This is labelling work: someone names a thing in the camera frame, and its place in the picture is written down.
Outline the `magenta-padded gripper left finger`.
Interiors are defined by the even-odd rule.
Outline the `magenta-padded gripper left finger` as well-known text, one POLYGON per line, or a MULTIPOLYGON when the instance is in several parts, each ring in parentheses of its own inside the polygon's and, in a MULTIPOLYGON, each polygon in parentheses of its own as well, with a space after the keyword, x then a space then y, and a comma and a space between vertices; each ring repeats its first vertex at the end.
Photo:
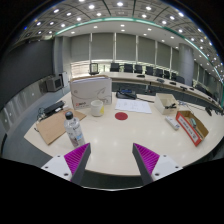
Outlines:
POLYGON ((91 145, 87 143, 66 155, 56 155, 43 165, 42 169, 79 185, 90 153, 91 145))

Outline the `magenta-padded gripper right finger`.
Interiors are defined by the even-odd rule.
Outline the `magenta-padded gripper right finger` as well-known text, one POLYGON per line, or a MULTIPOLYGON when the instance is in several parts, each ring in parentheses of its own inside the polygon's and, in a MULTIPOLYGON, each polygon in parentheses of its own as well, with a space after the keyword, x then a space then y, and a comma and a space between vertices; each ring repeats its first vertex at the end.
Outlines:
POLYGON ((168 155, 159 155, 137 143, 133 144, 132 153, 135 157, 144 185, 182 169, 182 167, 168 155))

